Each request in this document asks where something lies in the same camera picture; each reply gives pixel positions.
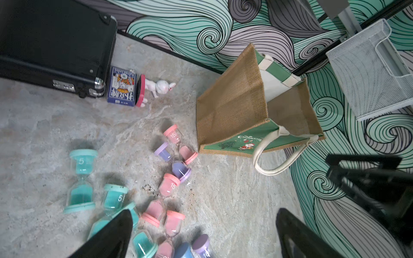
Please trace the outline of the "green jute Christmas canvas bag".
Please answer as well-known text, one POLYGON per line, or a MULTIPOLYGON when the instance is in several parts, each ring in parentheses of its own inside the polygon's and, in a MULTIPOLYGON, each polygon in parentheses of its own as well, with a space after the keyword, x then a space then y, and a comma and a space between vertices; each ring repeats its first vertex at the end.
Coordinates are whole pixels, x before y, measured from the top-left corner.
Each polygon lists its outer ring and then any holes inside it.
POLYGON ((325 138, 300 78, 249 44, 196 104, 202 154, 251 157, 257 172, 274 176, 325 138))

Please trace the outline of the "teal hourglass far left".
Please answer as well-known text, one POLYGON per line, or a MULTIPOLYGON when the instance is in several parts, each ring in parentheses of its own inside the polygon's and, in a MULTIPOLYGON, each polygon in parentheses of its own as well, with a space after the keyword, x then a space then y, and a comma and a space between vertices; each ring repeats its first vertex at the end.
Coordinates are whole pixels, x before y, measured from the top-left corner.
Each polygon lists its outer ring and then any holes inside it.
POLYGON ((69 189, 64 214, 93 210, 94 187, 88 181, 94 170, 98 152, 93 149, 76 149, 70 152, 71 170, 75 173, 77 182, 69 189))

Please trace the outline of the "white rabbit figurine pink base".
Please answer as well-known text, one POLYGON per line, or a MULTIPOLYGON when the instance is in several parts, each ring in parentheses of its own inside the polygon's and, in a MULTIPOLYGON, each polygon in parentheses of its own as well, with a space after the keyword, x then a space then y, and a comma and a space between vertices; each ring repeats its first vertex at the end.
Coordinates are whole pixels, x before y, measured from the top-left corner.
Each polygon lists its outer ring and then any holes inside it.
POLYGON ((147 103, 145 98, 145 92, 152 93, 154 98, 158 98, 158 95, 164 95, 171 91, 176 86, 176 83, 168 83, 165 80, 159 80, 158 82, 151 81, 146 78, 144 74, 139 77, 137 83, 137 101, 135 106, 144 107, 147 103))

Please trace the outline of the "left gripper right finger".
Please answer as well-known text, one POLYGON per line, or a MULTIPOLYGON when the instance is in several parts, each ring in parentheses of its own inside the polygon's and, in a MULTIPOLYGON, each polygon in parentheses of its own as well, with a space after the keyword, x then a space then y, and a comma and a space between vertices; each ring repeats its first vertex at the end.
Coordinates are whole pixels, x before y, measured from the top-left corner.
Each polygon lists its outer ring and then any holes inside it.
POLYGON ((280 208, 277 213, 276 228, 284 258, 342 257, 285 208, 280 208))

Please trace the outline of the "black hard carrying case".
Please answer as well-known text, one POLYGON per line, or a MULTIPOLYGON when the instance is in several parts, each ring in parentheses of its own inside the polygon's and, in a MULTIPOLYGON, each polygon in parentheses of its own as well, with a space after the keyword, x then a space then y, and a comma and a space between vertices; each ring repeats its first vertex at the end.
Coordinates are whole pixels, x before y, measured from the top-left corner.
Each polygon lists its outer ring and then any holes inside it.
POLYGON ((79 1, 2 1, 1 77, 103 97, 116 19, 79 1))

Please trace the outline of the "teal hourglass lower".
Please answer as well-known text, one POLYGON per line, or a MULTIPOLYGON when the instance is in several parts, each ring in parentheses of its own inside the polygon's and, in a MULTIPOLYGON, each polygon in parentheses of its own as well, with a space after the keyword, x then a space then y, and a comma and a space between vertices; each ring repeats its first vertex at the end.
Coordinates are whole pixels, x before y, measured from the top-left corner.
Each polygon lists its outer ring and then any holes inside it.
POLYGON ((153 241, 149 232, 140 226, 140 214, 134 202, 126 207, 132 216, 132 233, 130 247, 135 258, 152 258, 155 256, 158 245, 153 241))

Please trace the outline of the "pink hourglass nearest bag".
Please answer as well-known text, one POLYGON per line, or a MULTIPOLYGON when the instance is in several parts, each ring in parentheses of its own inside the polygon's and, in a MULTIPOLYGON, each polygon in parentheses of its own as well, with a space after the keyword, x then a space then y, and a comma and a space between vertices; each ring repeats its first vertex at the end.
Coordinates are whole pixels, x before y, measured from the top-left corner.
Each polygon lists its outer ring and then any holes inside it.
POLYGON ((176 124, 170 126, 163 135, 178 147, 179 155, 186 165, 190 165, 198 157, 198 152, 183 139, 183 134, 176 124))

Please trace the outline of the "teal hourglass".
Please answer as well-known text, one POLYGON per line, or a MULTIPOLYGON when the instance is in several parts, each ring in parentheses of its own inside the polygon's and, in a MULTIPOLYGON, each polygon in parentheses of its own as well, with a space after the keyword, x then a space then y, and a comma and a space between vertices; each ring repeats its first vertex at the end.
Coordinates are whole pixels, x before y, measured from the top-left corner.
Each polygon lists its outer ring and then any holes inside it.
POLYGON ((93 149, 76 149, 70 152, 71 170, 75 173, 77 182, 69 189, 64 214, 93 210, 94 187, 88 181, 94 170, 98 152, 93 149))
POLYGON ((132 216, 132 233, 130 247, 135 258, 152 258, 155 256, 158 245, 153 241, 149 232, 140 226, 140 214, 134 202, 126 207, 132 216))
POLYGON ((104 186, 104 191, 105 197, 102 202, 104 214, 92 225, 87 240, 103 229, 112 220, 114 214, 122 208, 125 196, 129 192, 129 189, 125 186, 116 184, 106 184, 104 186))

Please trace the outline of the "teal hourglass middle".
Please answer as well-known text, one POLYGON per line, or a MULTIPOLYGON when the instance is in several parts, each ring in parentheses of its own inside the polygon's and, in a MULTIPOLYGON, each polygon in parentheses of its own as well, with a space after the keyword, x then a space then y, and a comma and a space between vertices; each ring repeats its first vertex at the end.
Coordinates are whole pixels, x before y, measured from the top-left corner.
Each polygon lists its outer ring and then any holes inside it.
POLYGON ((112 220, 114 214, 122 208, 125 196, 129 192, 129 189, 125 186, 116 184, 106 184, 104 186, 104 191, 105 197, 102 202, 104 214, 92 225, 87 240, 103 229, 112 220))

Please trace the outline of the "blue hourglass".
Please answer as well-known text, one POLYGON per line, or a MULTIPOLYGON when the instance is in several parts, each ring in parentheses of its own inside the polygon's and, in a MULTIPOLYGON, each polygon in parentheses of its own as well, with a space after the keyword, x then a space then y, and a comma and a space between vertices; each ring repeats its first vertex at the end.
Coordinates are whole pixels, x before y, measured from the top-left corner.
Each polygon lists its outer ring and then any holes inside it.
POLYGON ((174 258, 194 258, 190 243, 185 242, 177 247, 175 249, 174 258))

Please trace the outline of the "clear acrylic wall bin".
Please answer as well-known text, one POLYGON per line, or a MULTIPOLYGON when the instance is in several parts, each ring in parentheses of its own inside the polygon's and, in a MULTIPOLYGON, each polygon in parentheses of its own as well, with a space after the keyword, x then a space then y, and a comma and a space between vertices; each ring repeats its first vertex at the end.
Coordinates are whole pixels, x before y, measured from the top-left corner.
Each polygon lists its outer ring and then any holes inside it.
POLYGON ((413 104, 413 75, 390 35, 391 27, 381 19, 327 52, 358 121, 413 104))

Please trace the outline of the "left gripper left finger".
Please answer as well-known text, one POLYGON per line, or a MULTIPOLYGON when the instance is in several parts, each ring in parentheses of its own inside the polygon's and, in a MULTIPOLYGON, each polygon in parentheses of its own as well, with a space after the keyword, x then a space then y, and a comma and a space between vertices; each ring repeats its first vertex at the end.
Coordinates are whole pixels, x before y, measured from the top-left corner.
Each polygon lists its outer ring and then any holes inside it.
POLYGON ((76 250, 72 258, 124 258, 133 229, 129 210, 121 211, 103 229, 76 250))

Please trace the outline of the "blue playing card box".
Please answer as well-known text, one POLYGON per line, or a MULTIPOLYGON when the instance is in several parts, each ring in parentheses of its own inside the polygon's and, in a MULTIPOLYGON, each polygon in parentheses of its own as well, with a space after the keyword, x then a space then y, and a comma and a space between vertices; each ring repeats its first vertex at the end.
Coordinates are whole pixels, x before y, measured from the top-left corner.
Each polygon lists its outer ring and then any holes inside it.
POLYGON ((135 106, 137 98, 136 81, 136 73, 118 67, 111 67, 107 102, 135 106))

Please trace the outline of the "pink hourglass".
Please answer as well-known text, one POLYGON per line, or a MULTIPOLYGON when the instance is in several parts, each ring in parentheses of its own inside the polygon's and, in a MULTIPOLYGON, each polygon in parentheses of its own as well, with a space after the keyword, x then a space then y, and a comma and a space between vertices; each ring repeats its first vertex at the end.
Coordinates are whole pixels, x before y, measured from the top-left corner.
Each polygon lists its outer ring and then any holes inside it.
POLYGON ((143 223, 149 223, 159 227, 163 217, 166 215, 165 199, 176 194, 181 181, 173 174, 166 173, 158 188, 159 197, 152 200, 145 212, 140 217, 143 223))
POLYGON ((164 223, 166 240, 159 245, 155 258, 174 257, 175 248, 172 239, 180 233, 185 218, 186 216, 182 213, 167 210, 167 217, 164 223))

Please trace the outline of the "aluminium rail on right wall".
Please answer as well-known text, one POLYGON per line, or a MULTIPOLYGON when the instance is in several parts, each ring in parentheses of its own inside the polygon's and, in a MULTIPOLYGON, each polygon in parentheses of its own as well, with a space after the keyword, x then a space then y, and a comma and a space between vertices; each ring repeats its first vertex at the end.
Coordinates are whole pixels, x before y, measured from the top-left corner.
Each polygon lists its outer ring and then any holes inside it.
POLYGON ((346 29, 348 37, 352 37, 362 31, 348 0, 317 0, 317 3, 323 9, 325 16, 331 20, 336 17, 339 18, 346 29))

